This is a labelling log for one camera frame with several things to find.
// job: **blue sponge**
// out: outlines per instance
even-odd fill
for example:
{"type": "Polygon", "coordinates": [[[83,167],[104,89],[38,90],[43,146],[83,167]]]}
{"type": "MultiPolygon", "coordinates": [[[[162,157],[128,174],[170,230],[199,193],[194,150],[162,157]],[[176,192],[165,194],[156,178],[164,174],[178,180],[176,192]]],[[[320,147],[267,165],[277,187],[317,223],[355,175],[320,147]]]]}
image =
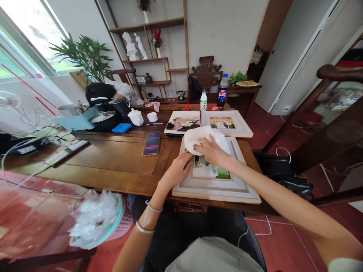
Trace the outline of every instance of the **blue sponge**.
{"type": "Polygon", "coordinates": [[[113,130],[113,133],[125,133],[128,131],[131,127],[131,124],[121,123],[118,124],[113,130]]]}

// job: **white teapot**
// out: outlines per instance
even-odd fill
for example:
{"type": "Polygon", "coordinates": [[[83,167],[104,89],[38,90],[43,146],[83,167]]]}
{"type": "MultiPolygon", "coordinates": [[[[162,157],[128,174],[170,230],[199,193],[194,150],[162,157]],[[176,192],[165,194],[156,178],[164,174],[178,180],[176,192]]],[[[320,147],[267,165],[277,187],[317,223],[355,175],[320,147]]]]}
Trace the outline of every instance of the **white teapot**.
{"type": "Polygon", "coordinates": [[[144,123],[144,118],[141,115],[141,111],[135,111],[134,109],[131,109],[131,111],[127,116],[131,119],[131,122],[136,126],[141,126],[144,123]]]}

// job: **black bag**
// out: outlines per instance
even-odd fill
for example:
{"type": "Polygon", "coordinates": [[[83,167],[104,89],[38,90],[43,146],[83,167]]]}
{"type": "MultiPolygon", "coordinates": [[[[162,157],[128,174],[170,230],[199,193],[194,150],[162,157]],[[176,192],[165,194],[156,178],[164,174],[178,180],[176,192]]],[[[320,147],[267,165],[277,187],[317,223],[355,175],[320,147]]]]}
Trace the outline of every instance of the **black bag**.
{"type": "Polygon", "coordinates": [[[296,176],[290,166],[288,157],[270,155],[262,152],[253,152],[262,173],[280,185],[304,198],[306,195],[314,198],[311,191],[314,185],[309,180],[296,176]]]}
{"type": "Polygon", "coordinates": [[[189,76],[189,90],[191,100],[200,100],[200,97],[202,96],[202,87],[192,76],[189,76]]]}

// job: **drinking glass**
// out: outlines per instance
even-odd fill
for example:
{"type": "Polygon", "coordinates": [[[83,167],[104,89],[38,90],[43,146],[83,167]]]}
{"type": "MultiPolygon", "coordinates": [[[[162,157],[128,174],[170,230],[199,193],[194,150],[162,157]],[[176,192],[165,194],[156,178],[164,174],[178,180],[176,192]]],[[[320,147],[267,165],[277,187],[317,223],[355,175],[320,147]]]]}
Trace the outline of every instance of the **drinking glass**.
{"type": "Polygon", "coordinates": [[[143,102],[146,107],[150,107],[150,99],[144,99],[143,102]]]}

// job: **hand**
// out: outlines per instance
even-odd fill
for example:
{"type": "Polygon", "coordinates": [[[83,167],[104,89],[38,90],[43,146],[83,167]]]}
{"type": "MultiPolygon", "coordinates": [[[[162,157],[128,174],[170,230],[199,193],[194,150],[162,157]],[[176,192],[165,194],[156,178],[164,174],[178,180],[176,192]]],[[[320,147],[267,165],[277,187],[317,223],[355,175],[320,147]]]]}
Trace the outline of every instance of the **hand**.
{"type": "Polygon", "coordinates": [[[172,187],[181,183],[188,174],[190,167],[193,165],[193,162],[189,161],[192,157],[193,154],[188,151],[179,154],[179,156],[173,160],[173,163],[165,172],[163,178],[159,181],[159,184],[170,191],[172,187]]]}
{"type": "Polygon", "coordinates": [[[198,140],[202,146],[195,145],[194,149],[202,153],[208,163],[225,168],[232,156],[219,147],[211,134],[209,134],[209,137],[210,141],[206,138],[199,138],[198,140]]]}

